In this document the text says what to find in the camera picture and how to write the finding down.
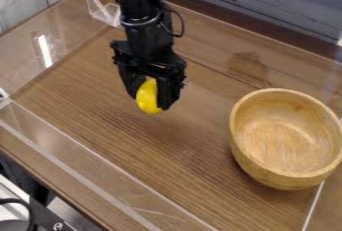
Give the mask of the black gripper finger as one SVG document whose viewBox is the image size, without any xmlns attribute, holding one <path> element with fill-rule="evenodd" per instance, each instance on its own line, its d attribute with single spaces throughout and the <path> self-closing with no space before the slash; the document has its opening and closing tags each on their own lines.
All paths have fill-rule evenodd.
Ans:
<svg viewBox="0 0 342 231">
<path fill-rule="evenodd" d="M 132 98 L 136 98 L 138 90 L 150 77 L 147 66 L 130 66 L 120 63 L 117 70 L 127 93 Z"/>
<path fill-rule="evenodd" d="M 160 68 L 156 72 L 158 107 L 168 110 L 180 98 L 184 87 L 186 68 Z"/>
</svg>

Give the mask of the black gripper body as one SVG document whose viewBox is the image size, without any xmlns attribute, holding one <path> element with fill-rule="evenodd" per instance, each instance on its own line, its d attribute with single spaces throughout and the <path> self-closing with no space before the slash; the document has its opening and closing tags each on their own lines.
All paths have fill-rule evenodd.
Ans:
<svg viewBox="0 0 342 231">
<path fill-rule="evenodd" d="M 151 77 L 172 82 L 186 78 L 186 61 L 174 51 L 174 39 L 184 35 L 184 20 L 174 9 L 120 14 L 125 40 L 113 40 L 113 62 L 124 82 Z"/>
</svg>

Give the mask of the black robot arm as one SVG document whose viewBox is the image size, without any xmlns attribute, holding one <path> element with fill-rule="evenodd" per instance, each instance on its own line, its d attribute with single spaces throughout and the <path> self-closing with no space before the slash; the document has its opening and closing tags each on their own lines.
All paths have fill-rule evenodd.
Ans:
<svg viewBox="0 0 342 231">
<path fill-rule="evenodd" d="M 186 60 L 174 51 L 174 39 L 184 35 L 184 20 L 164 0 L 115 0 L 125 40 L 113 40 L 113 64 L 128 95 L 152 78 L 156 107 L 168 110 L 180 98 L 186 80 Z"/>
</svg>

